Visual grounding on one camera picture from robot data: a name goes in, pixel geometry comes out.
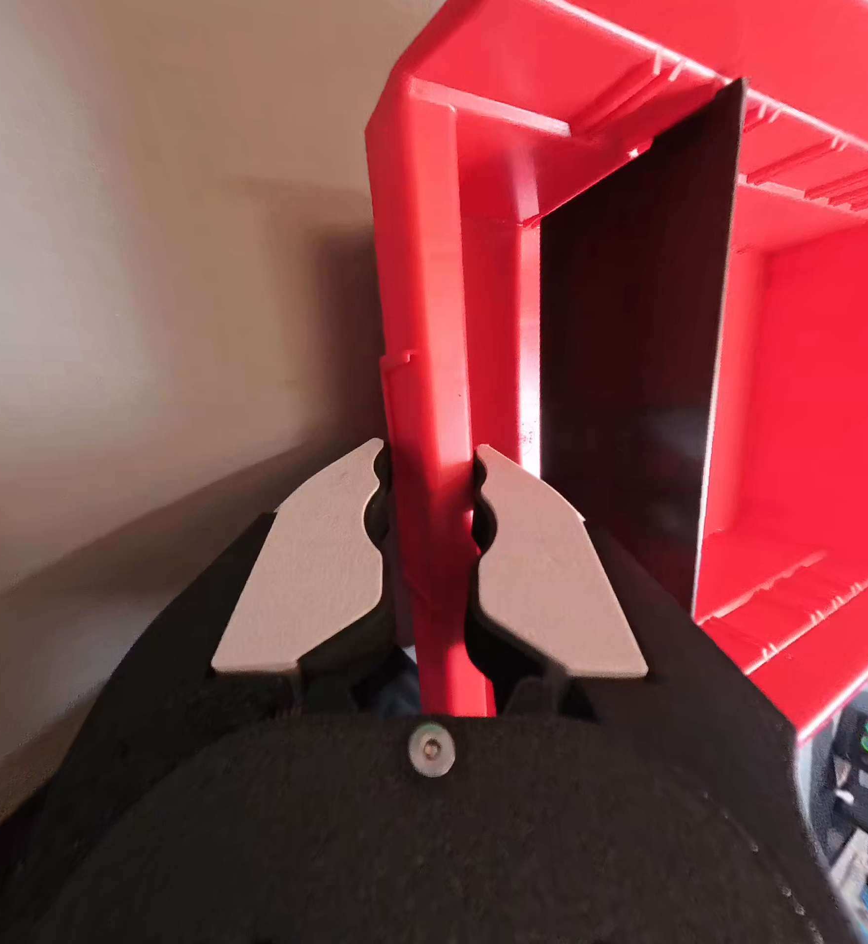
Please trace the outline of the red plastic bin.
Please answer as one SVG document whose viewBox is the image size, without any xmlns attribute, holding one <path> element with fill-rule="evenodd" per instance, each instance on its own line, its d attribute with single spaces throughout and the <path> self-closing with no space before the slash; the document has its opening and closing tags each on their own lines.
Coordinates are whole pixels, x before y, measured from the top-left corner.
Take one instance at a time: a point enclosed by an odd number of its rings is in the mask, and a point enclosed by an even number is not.
<svg viewBox="0 0 868 944">
<path fill-rule="evenodd" d="M 475 447 L 548 483 L 541 223 L 741 77 L 690 614 L 799 742 L 868 681 L 868 2 L 445 2 L 366 129 L 429 713 L 496 706 L 462 641 Z"/>
</svg>

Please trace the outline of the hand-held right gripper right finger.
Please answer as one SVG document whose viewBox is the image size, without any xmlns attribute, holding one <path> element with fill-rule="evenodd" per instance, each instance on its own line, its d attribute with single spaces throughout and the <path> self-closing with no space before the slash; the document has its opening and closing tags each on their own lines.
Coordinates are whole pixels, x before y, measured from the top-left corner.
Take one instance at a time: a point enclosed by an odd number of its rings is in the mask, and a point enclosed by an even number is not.
<svg viewBox="0 0 868 944">
<path fill-rule="evenodd" d="M 644 678 L 647 663 L 581 513 L 492 446 L 478 446 L 475 458 L 493 525 L 477 567 L 488 628 L 569 678 Z"/>
</svg>

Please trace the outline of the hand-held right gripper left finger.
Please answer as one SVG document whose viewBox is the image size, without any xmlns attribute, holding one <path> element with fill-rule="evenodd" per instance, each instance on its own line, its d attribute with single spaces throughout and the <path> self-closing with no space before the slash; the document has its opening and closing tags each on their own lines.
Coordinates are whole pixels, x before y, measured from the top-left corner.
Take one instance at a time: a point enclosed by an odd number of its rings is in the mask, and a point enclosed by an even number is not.
<svg viewBox="0 0 868 944">
<path fill-rule="evenodd" d="M 278 506 L 216 647 L 216 674 L 343 673 L 387 653 L 389 489 L 388 445 L 369 439 Z"/>
</svg>

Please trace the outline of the black bin divider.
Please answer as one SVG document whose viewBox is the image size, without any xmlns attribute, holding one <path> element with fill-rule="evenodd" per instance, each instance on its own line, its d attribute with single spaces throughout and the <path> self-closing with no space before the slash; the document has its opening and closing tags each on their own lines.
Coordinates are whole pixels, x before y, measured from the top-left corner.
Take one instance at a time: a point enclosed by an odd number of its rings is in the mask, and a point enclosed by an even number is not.
<svg viewBox="0 0 868 944">
<path fill-rule="evenodd" d="M 690 612 L 747 80 L 540 226 L 541 475 Z"/>
</svg>

